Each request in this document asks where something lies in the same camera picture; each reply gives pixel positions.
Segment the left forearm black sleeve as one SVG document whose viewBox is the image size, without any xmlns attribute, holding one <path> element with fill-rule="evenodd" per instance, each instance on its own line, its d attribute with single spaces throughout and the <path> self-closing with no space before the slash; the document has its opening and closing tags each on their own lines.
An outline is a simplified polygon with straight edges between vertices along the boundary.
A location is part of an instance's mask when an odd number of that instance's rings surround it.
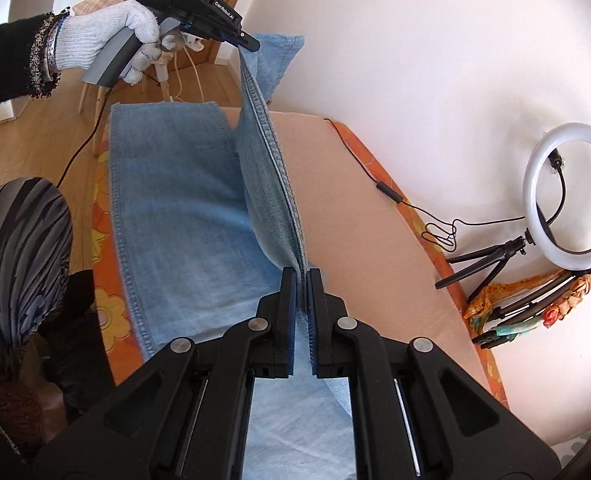
<svg viewBox="0 0 591 480">
<path fill-rule="evenodd" d="M 48 12 L 0 25 L 0 103 L 50 96 L 60 79 L 54 35 L 69 16 Z"/>
</svg>

